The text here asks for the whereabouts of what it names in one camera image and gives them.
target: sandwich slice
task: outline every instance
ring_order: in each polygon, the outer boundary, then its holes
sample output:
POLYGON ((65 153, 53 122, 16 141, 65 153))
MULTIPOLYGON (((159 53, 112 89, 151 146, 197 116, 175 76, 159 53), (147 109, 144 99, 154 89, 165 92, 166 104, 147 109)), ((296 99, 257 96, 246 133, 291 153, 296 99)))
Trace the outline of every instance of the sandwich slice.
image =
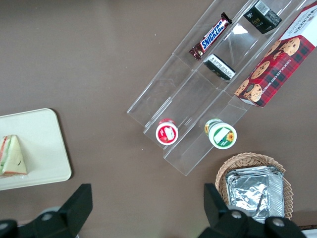
POLYGON ((8 135, 0 142, 0 176, 26 175, 18 137, 8 135))

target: brown tabletop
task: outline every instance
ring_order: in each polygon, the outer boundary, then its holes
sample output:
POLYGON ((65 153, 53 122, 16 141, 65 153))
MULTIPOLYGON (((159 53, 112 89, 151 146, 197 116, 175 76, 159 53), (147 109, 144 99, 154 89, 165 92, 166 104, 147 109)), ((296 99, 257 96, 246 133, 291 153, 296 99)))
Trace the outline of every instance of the brown tabletop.
POLYGON ((232 148, 212 150, 188 176, 126 113, 210 3, 0 2, 0 115, 54 109, 72 166, 68 181, 1 191, 0 220, 34 219, 91 183, 82 237, 194 238, 208 226, 204 183, 231 156, 255 152, 286 169, 292 220, 317 224, 317 51, 235 125, 232 148))

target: stacked foil trays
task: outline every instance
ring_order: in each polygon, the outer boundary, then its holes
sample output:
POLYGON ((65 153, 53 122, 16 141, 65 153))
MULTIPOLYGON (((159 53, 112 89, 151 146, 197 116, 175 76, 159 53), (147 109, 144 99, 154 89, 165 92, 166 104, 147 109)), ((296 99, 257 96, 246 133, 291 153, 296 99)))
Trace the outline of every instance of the stacked foil trays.
POLYGON ((229 205, 247 210, 254 220, 284 217, 283 173, 275 166, 232 170, 226 184, 229 205))

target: clear acrylic display stand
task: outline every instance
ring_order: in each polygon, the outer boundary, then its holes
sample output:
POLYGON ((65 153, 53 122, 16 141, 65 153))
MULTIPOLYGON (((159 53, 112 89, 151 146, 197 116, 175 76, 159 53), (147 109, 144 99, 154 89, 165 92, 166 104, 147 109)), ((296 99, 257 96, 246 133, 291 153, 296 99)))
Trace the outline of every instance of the clear acrylic display stand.
POLYGON ((251 106, 235 97, 234 92, 299 11, 314 2, 262 1, 282 19, 277 28, 264 35, 243 16, 257 0, 242 2, 240 6, 230 0, 214 0, 127 111, 145 127, 144 134, 163 149, 163 157, 184 175, 213 148, 204 132, 205 123, 219 118, 234 125, 245 114, 251 106), (220 20, 222 12, 233 23, 197 61, 188 51, 220 20), (221 80, 203 64, 210 54, 236 71, 230 81, 221 80), (155 135, 159 122, 165 118, 174 120, 179 132, 177 141, 167 146, 160 144, 155 135))

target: chocolate chip cookie box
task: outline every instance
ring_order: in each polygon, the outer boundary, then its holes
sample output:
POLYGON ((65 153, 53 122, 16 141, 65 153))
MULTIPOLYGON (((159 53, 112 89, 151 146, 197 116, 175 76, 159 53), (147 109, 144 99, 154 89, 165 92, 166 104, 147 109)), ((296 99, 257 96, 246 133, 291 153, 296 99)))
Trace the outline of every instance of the chocolate chip cookie box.
POLYGON ((236 90, 245 103, 264 107, 317 45, 317 1, 303 8, 236 90))

